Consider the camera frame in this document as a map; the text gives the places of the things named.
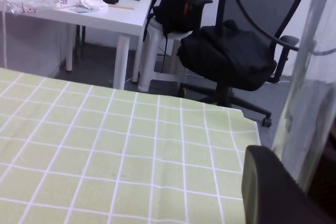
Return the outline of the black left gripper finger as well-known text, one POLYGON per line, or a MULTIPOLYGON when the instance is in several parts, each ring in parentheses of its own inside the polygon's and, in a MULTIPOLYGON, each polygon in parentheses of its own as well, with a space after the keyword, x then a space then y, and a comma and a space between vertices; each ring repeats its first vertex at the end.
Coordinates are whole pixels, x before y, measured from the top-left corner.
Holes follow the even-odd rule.
POLYGON ((265 146, 246 147, 243 204, 246 223, 333 223, 265 146))

